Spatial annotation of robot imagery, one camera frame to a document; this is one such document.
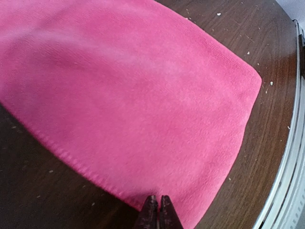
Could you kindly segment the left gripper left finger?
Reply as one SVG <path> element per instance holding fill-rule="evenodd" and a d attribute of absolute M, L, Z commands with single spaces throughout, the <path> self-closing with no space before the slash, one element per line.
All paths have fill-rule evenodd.
<path fill-rule="evenodd" d="M 134 224 L 134 229 L 157 229 L 158 202 L 156 196 L 148 196 Z"/>

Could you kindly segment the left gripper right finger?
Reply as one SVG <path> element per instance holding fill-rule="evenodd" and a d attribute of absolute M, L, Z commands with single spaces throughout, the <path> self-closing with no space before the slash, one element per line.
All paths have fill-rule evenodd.
<path fill-rule="evenodd" d="M 161 197 L 159 214 L 160 229 L 181 229 L 182 224 L 168 195 Z"/>

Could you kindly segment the pink microfibre towel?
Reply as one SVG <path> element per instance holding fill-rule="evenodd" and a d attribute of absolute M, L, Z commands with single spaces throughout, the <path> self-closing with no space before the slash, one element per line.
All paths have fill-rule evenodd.
<path fill-rule="evenodd" d="M 203 217 L 240 150 L 262 79 L 153 0 L 3 0 L 0 101 L 78 173 L 140 209 Z"/>

